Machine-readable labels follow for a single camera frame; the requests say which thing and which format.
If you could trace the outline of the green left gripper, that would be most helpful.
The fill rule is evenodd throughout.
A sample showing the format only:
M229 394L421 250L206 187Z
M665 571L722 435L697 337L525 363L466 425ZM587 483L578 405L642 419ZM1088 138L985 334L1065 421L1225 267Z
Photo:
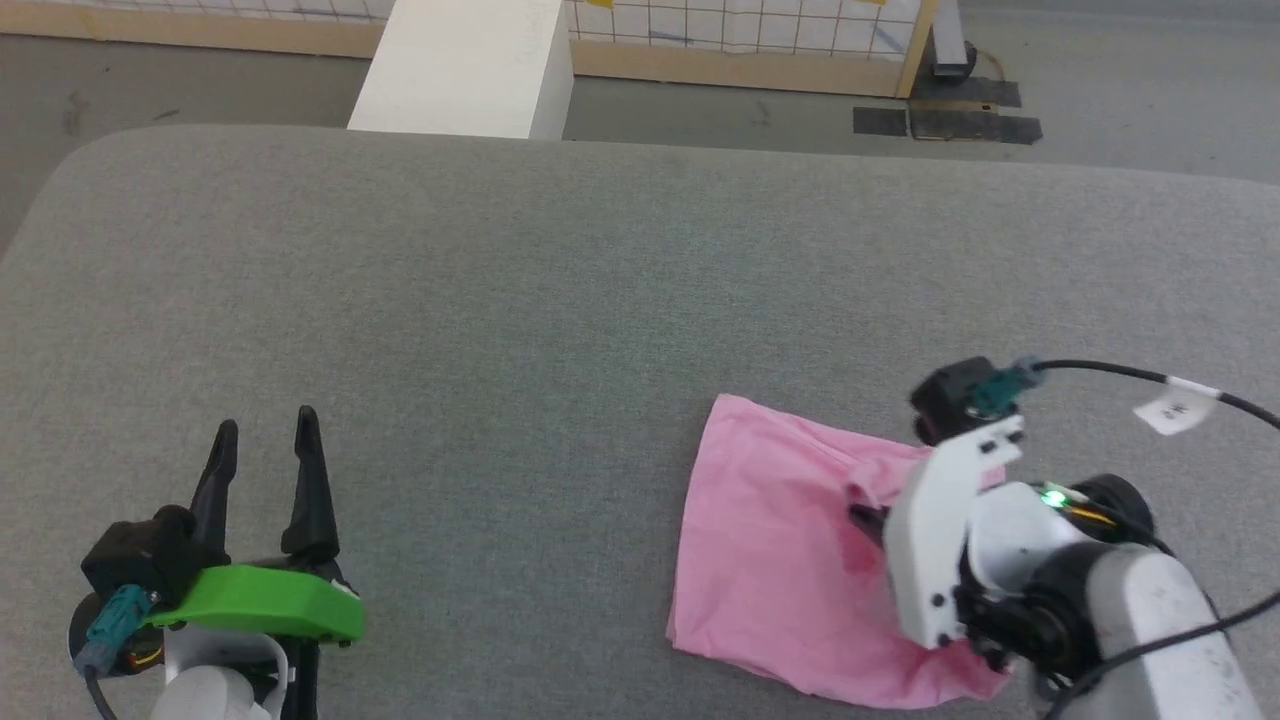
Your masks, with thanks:
M189 511L193 538L224 548L227 501L238 462L239 429L225 419L215 433ZM332 487L315 409L302 405L294 429L298 474L282 552L308 568L334 562L340 552ZM202 570L180 594L164 594L140 580L87 594L68 629L68 653L81 675L132 676L166 660L166 630L205 629L274 638L349 644L366 629L362 600L343 582L315 574L246 564Z

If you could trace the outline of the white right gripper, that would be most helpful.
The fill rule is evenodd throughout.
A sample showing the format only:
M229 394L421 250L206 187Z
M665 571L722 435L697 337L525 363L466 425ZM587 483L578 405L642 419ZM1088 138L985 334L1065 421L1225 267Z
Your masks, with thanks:
M884 550L900 632L937 650L963 633L954 602L968 523L989 474L1021 456L1015 414L940 442L909 473L891 509L850 503L850 523Z

